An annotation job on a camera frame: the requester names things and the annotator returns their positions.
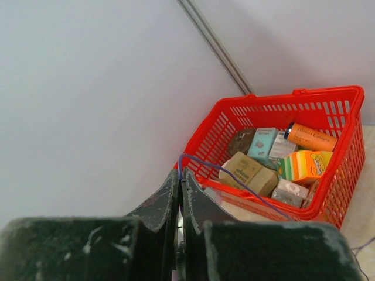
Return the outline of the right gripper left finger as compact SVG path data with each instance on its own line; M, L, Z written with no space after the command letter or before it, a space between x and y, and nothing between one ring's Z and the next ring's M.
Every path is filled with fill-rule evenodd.
M171 280L179 177L119 217L25 217L1 231L2 280Z

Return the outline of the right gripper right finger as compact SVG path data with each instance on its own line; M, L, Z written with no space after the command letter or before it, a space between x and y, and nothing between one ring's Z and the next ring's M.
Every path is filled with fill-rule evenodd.
M361 280L344 236L327 223L244 222L185 169L181 181L186 280Z

